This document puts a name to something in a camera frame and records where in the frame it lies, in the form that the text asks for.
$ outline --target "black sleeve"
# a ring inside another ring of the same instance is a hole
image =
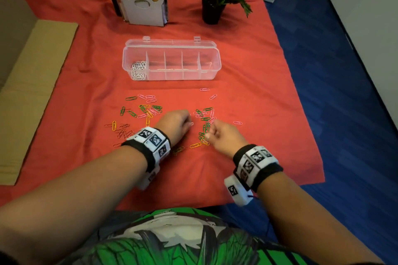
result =
[[[0,252],[0,264],[4,265],[19,265],[17,260],[5,254],[4,252]]]

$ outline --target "cardboard box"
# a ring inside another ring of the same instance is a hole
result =
[[[25,0],[0,0],[0,185],[17,181],[77,26],[40,20]]]

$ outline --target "blue carpet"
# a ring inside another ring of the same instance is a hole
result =
[[[364,67],[329,0],[266,7],[324,162],[326,182],[302,188],[384,262],[396,263],[398,139]],[[266,232],[258,201],[228,205],[223,216]]]

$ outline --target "plastic organizer box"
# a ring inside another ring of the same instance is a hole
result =
[[[212,80],[221,69],[213,41],[131,39],[123,49],[123,69],[135,81]]]

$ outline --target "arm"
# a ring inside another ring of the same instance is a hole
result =
[[[156,125],[174,146],[188,131],[186,110]],[[104,221],[147,169],[145,157],[123,146],[0,208],[0,251],[20,264],[55,263]]]
[[[217,151],[233,158],[248,145],[236,127],[215,120],[206,134]],[[283,172],[267,177],[257,189],[279,241],[320,264],[382,261],[324,207]]]

